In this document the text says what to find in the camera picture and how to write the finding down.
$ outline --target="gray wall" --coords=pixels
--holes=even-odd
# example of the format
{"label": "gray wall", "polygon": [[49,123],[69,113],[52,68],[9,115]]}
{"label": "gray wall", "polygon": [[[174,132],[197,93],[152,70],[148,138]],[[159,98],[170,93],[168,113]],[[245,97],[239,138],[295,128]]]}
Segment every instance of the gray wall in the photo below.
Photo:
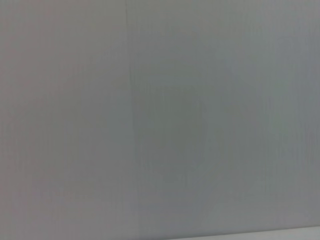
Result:
{"label": "gray wall", "polygon": [[320,225],[319,12],[2,0],[0,239]]}

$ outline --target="white wall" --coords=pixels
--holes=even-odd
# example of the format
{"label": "white wall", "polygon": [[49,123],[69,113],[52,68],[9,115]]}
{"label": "white wall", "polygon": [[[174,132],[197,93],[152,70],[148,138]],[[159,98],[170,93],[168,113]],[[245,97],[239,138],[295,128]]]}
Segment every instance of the white wall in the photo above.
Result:
{"label": "white wall", "polygon": [[320,225],[319,12],[2,0],[0,239]]}

